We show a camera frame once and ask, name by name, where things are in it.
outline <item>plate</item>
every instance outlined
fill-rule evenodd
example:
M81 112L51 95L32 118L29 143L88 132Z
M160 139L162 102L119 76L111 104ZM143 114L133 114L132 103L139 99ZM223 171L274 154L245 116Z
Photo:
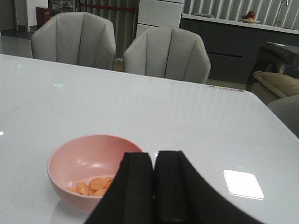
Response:
M240 18L241 21L246 22L246 23L259 23L260 21L256 21L256 20L249 20L249 19L242 19Z

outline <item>faucet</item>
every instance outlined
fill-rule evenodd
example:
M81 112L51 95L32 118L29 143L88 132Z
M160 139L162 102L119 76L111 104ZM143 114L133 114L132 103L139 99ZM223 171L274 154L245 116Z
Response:
M284 0L281 0L279 8L278 8L277 15L276 15L276 18L275 18L275 21L273 23L274 27L277 26L278 23L281 23L281 21L279 21L279 15L280 15L280 12L281 12L281 7L282 7L283 2L284 2ZM289 5L289 0L286 0L285 6L288 6L288 5Z

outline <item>black appliance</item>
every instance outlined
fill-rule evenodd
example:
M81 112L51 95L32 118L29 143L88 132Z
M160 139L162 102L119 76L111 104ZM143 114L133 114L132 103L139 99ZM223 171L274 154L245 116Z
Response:
M256 82L253 77L255 71L275 72L298 78L299 47L273 42L262 44L246 84L246 90L248 91Z

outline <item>dark gray cabinet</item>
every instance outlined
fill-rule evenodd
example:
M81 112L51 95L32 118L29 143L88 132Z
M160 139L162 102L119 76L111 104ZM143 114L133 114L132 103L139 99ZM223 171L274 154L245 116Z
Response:
M299 46L299 35L183 18L181 28L203 39L211 61L209 79L245 84L266 41Z

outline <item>red rope barrier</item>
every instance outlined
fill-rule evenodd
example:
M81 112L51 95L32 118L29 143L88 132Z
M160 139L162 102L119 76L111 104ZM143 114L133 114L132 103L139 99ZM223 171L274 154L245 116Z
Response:
M133 8L119 8L119 7L113 7L113 6L99 6L99 5L86 4L86 3L80 3L80 6L89 7L89 8L100 8L100 9L107 9L107 10L115 10L115 11L134 12Z

